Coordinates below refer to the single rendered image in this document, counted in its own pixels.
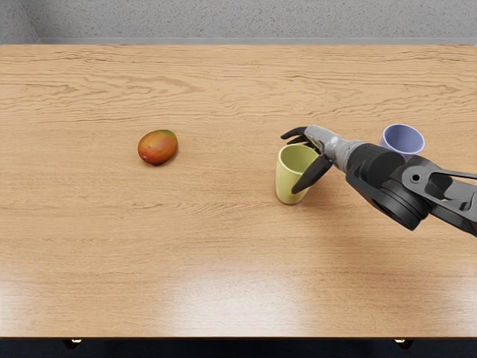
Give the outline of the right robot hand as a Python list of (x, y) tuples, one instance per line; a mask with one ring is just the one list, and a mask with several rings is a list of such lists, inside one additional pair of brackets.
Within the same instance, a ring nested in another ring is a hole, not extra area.
[(313, 186), (332, 166), (345, 173), (350, 155), (364, 144), (364, 141), (358, 139), (346, 140), (333, 131), (317, 125), (293, 128), (282, 134), (280, 138), (289, 139), (286, 145), (301, 143), (319, 154), (291, 188), (292, 194)]

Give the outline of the yellow-green cup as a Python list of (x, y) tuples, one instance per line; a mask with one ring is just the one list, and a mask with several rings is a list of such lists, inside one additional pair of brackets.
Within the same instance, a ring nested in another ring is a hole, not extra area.
[(297, 194), (293, 194), (291, 189), (317, 158), (318, 153), (306, 145), (286, 145), (280, 149), (275, 177), (275, 191), (280, 202), (295, 205), (303, 199), (307, 189)]

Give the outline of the lavender cup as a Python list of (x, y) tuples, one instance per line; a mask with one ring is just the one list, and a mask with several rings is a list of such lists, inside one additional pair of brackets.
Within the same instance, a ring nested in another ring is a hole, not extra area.
[(406, 124), (387, 126), (379, 139), (379, 146), (395, 151), (405, 161), (419, 155), (425, 148), (425, 139), (416, 128)]

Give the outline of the red-green mango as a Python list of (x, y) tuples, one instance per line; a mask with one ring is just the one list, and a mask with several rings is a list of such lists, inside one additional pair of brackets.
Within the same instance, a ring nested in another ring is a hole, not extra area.
[(151, 131), (144, 135), (137, 147), (139, 157), (147, 164), (158, 166), (169, 161), (177, 152), (178, 139), (170, 130)]

